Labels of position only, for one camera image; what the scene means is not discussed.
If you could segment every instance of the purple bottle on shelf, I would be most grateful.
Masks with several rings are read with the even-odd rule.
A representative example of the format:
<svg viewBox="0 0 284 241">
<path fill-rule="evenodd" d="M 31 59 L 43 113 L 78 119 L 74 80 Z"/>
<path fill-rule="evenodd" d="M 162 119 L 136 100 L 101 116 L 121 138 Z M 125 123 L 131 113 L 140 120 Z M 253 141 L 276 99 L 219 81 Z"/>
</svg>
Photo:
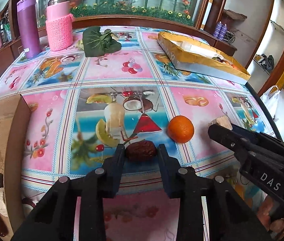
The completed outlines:
<svg viewBox="0 0 284 241">
<path fill-rule="evenodd" d="M 221 27 L 222 27 L 222 23 L 221 22 L 218 22 L 216 27 L 215 27 L 215 30 L 214 30 L 214 33 L 213 33 L 213 36 L 214 37 L 218 37 L 219 36 L 219 32 L 221 30 Z"/>
<path fill-rule="evenodd" d="M 35 4 L 36 0 L 20 0 L 17 3 L 18 27 L 27 59 L 41 52 Z"/>
<path fill-rule="evenodd" d="M 226 24 L 225 24 L 225 25 L 222 25 L 222 27 L 221 27 L 221 30 L 220 30 L 219 35 L 218 35 L 218 39 L 223 40 L 223 37 L 226 34 L 226 32 L 227 32 L 227 27 L 226 27 Z"/>
</svg>

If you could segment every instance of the orange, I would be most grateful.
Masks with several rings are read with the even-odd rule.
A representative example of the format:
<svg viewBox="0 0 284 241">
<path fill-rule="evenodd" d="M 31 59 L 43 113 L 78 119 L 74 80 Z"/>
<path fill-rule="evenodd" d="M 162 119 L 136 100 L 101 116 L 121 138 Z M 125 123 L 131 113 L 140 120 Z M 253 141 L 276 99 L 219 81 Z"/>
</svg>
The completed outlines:
<svg viewBox="0 0 284 241">
<path fill-rule="evenodd" d="M 167 134 L 177 143 L 186 143 L 193 137 L 194 127 L 187 117 L 175 116 L 168 124 Z"/>
</svg>

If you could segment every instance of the table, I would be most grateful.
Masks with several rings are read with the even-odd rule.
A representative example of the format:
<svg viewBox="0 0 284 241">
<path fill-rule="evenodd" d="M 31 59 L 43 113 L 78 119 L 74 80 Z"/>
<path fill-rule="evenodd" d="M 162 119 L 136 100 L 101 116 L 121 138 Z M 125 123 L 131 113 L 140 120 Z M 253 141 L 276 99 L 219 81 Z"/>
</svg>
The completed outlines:
<svg viewBox="0 0 284 241">
<path fill-rule="evenodd" d="M 230 150 L 209 139 L 213 119 L 227 115 L 236 125 L 275 135 L 246 86 L 176 70 L 157 43 L 162 30 L 101 30 L 107 28 L 119 36 L 120 51 L 86 58 L 77 48 L 84 29 L 74 30 L 69 48 L 53 52 L 43 37 L 44 50 L 36 58 L 27 60 L 22 53 L 0 77 L 0 99 L 20 93 L 32 111 L 22 165 L 26 213 L 59 177 L 77 178 L 100 167 L 118 143 L 164 143 L 182 166 L 207 177 L 236 163 Z M 174 143 L 165 133 L 176 115 L 188 117 L 195 128 L 185 144 Z M 104 201 L 109 240 L 175 239 L 179 200 L 166 197 L 156 160 L 126 162 L 119 194 Z M 206 215 L 205 200 L 203 204 Z M 78 240 L 78 213 L 75 220 Z M 204 236 L 209 240 L 207 230 Z"/>
</svg>

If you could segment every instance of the metal bolt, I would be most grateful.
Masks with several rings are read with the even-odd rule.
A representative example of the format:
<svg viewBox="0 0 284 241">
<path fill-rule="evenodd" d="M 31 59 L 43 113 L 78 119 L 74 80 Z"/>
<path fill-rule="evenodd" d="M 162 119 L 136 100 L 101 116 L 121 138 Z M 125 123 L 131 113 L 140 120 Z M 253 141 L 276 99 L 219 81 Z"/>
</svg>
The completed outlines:
<svg viewBox="0 0 284 241">
<path fill-rule="evenodd" d="M 178 172 L 182 175 L 185 175 L 187 173 L 187 169 L 186 168 L 179 168 Z"/>
<path fill-rule="evenodd" d="M 222 183 L 224 181 L 224 178 L 222 176 L 215 176 L 214 179 L 216 182 L 219 182 L 219 183 Z"/>
<path fill-rule="evenodd" d="M 101 175 L 105 172 L 105 170 L 103 168 L 97 168 L 95 169 L 95 174 Z"/>
<path fill-rule="evenodd" d="M 59 178 L 59 182 L 61 182 L 61 183 L 65 183 L 65 182 L 67 182 L 67 180 L 69 180 L 69 178 L 67 176 L 62 176 L 62 177 Z"/>
</svg>

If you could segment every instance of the plastic bag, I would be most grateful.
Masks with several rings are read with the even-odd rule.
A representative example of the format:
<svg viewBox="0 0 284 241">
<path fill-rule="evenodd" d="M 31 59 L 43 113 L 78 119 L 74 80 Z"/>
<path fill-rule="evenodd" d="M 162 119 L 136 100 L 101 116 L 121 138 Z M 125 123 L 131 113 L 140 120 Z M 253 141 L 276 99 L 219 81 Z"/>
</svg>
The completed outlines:
<svg viewBox="0 0 284 241">
<path fill-rule="evenodd" d="M 274 119 L 276 115 L 277 105 L 280 97 L 280 91 L 277 85 L 272 86 L 270 89 L 268 89 L 261 97 L 260 99 L 266 106 L 267 110 L 269 111 L 271 117 Z"/>
</svg>

